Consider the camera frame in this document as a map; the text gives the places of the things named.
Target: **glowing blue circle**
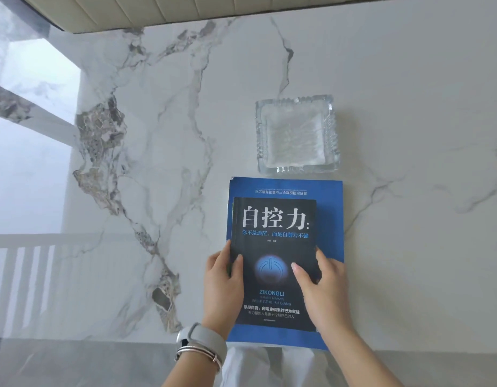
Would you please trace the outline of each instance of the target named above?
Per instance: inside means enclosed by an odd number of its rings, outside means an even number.
[[[266,284],[278,284],[288,276],[288,266],[276,255],[265,255],[256,262],[255,273]]]

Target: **white pants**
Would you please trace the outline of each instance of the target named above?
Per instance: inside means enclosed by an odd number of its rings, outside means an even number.
[[[305,348],[264,347],[230,348],[220,383],[221,387],[345,385],[345,380],[329,352]]]

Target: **glass ashtray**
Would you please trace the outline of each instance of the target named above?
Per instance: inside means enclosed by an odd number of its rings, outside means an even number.
[[[257,163],[265,175],[340,167],[331,95],[256,102]]]

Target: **beige leather sofa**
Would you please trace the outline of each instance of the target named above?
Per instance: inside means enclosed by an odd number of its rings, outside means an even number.
[[[354,0],[26,0],[70,32],[146,27]]]

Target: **marble table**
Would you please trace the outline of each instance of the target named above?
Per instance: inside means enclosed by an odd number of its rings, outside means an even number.
[[[0,35],[0,337],[173,342],[255,102],[331,94],[358,331],[497,353],[497,0]]]

